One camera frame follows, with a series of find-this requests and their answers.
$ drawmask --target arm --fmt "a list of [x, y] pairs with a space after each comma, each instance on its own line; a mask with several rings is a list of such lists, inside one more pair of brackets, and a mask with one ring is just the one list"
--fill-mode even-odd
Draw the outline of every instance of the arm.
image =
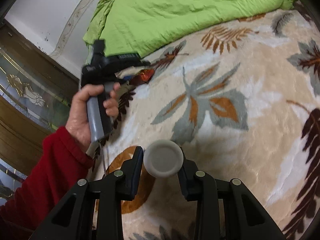
[[43, 141], [43, 156], [26, 181], [0, 208], [4, 220], [36, 229], [55, 204], [75, 184], [85, 178], [93, 160], [84, 154], [66, 128]]
[[[15, 225], [35, 230], [64, 194], [85, 178], [93, 160], [85, 154], [90, 145], [86, 101], [102, 93], [103, 86], [86, 85], [72, 99], [66, 127], [43, 141], [43, 156], [14, 199], [0, 207], [0, 216]], [[104, 102], [106, 113], [118, 115], [115, 91]]]

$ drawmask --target metal screw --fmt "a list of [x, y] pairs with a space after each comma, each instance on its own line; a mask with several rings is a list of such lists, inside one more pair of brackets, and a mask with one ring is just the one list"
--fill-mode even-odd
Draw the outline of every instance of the metal screw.
[[86, 183], [87, 183], [87, 181], [85, 179], [78, 180], [78, 185], [79, 186], [84, 186]]
[[204, 171], [197, 171], [197, 172], [196, 172], [196, 176], [198, 176], [198, 177], [204, 177], [204, 176], [205, 176], [205, 172], [204, 172]]
[[115, 175], [116, 177], [120, 177], [120, 176], [123, 175], [123, 171], [117, 170], [117, 171], [115, 171], [115, 172], [113, 173], [113, 175]]
[[241, 180], [239, 180], [239, 179], [233, 179], [233, 180], [232, 180], [232, 183], [233, 183], [234, 185], [236, 185], [236, 186], [239, 186], [239, 185], [241, 184]]

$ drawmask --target leaf pattern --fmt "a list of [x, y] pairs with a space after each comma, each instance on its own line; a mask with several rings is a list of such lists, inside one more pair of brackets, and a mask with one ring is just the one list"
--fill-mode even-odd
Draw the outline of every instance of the leaf pattern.
[[188, 237], [185, 237], [183, 234], [179, 233], [177, 230], [171, 230], [171, 237], [168, 234], [167, 230], [163, 226], [159, 227], [160, 237], [155, 236], [152, 233], [143, 232], [143, 236], [133, 233], [134, 238], [129, 237], [130, 240], [191, 240], [193, 239], [194, 223], [191, 223], [188, 229]]
[[178, 55], [189, 55], [188, 53], [179, 53], [186, 45], [187, 41], [180, 42], [176, 47], [168, 47], [162, 55], [151, 63], [151, 67], [156, 71], [152, 80], [158, 77], [175, 60]]
[[295, 10], [297, 10], [301, 16], [307, 21], [307, 22], [312, 22], [312, 18], [309, 15], [309, 12], [307, 11], [307, 9], [303, 6], [303, 4], [297, 0], [293, 3], [293, 7]]
[[289, 104], [297, 105], [309, 113], [309, 118], [305, 122], [301, 139], [307, 137], [303, 151], [309, 149], [306, 164], [310, 163], [304, 185], [300, 190], [297, 201], [301, 200], [297, 208], [292, 212], [291, 221], [284, 227], [283, 232], [287, 239], [294, 240], [295, 233], [303, 233], [303, 219], [314, 218], [316, 214], [315, 196], [320, 197], [320, 109], [315, 108], [312, 112], [308, 111], [300, 103], [287, 100]]
[[[108, 167], [107, 174], [120, 169], [124, 161], [132, 158], [135, 149], [136, 146], [130, 146], [127, 149], [125, 149], [122, 153], [120, 153]], [[152, 191], [155, 180], [156, 179], [146, 171], [145, 167], [142, 166], [137, 194], [134, 200], [132, 201], [121, 201], [121, 213], [131, 213], [137, 210], [139, 207], [141, 207], [147, 201]], [[96, 202], [95, 209], [98, 210], [98, 207], [99, 200], [97, 200]]]
[[289, 57], [287, 60], [299, 71], [308, 73], [314, 94], [320, 95], [320, 50], [314, 40], [309, 44], [299, 42], [301, 53]]
[[239, 22], [252, 22], [252, 21], [261, 19], [261, 18], [263, 18], [265, 16], [266, 16], [266, 13], [260, 13], [260, 14], [256, 14], [256, 15], [250, 16], [250, 17], [239, 18], [238, 21]]
[[291, 17], [293, 16], [290, 12], [285, 12], [283, 14], [280, 14], [279, 16], [275, 17], [272, 21], [271, 28], [273, 33], [279, 37], [283, 38], [286, 37], [282, 33], [283, 27], [290, 21]]
[[183, 68], [182, 74], [186, 92], [168, 103], [157, 114], [152, 124], [159, 124], [170, 118], [188, 100], [184, 114], [172, 129], [172, 141], [180, 145], [184, 142], [190, 142], [202, 126], [206, 111], [209, 111], [211, 121], [215, 125], [247, 130], [247, 109], [244, 95], [235, 89], [219, 93], [229, 84], [230, 78], [239, 65], [237, 64], [230, 71], [209, 84], [207, 83], [215, 75], [219, 64], [215, 64], [199, 73], [190, 85], [186, 82]]
[[118, 123], [121, 122], [124, 118], [124, 116], [127, 114], [126, 107], [129, 107], [130, 101], [133, 100], [133, 95], [135, 95], [135, 92], [133, 90], [125, 92], [122, 96], [119, 98], [119, 115], [113, 122], [113, 128], [117, 129]]
[[225, 26], [215, 26], [209, 30], [201, 39], [202, 47], [206, 46], [209, 49], [213, 44], [212, 51], [216, 53], [219, 47], [220, 55], [223, 53], [225, 44], [228, 52], [231, 50], [231, 46], [235, 49], [238, 48], [236, 42], [242, 41], [248, 36], [248, 34], [257, 34], [250, 28], [237, 28], [231, 29]]

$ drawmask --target black mount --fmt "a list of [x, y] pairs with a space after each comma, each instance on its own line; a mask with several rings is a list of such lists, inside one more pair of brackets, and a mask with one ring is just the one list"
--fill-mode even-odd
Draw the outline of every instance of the black mount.
[[150, 66], [150, 62], [142, 60], [137, 52], [105, 57], [104, 49], [104, 40], [95, 40], [91, 63], [82, 68], [81, 87], [86, 84], [100, 85], [106, 82], [123, 83], [115, 73], [131, 66]]
[[[100, 199], [97, 240], [123, 240], [121, 200], [137, 194], [143, 150], [136, 147], [131, 160], [101, 180], [79, 180], [53, 208], [30, 240], [91, 240], [96, 199]], [[181, 192], [187, 201], [197, 201], [194, 240], [219, 240], [218, 199], [223, 199], [226, 240], [285, 240], [277, 224], [239, 180], [214, 179], [199, 171], [184, 156], [178, 172]]]

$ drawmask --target white round knob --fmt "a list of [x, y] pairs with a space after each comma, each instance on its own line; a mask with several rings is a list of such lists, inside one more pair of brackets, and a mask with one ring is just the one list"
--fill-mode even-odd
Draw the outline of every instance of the white round knob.
[[155, 178], [167, 178], [177, 174], [183, 164], [180, 147], [170, 140], [157, 140], [144, 151], [143, 164]]

